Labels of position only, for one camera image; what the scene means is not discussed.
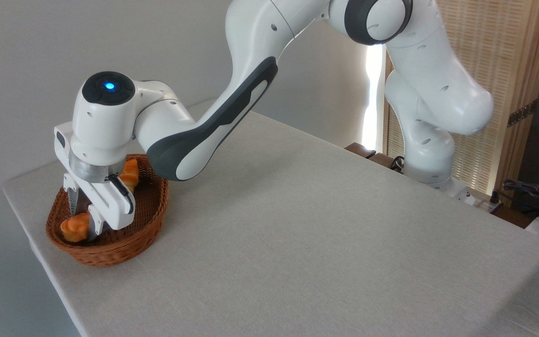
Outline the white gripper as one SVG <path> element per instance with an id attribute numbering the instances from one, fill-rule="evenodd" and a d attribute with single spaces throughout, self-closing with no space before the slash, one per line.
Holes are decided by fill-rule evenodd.
<path id="1" fill-rule="evenodd" d="M 109 173 L 102 182 L 89 182 L 79 175 L 79 165 L 73 165 L 71 122 L 54 128 L 54 151 L 66 169 L 63 179 L 71 216 L 88 212 L 87 241 L 94 241 L 104 230 L 120 230 L 133 223 L 136 202 L 133 194 L 119 180 L 116 173 Z"/>

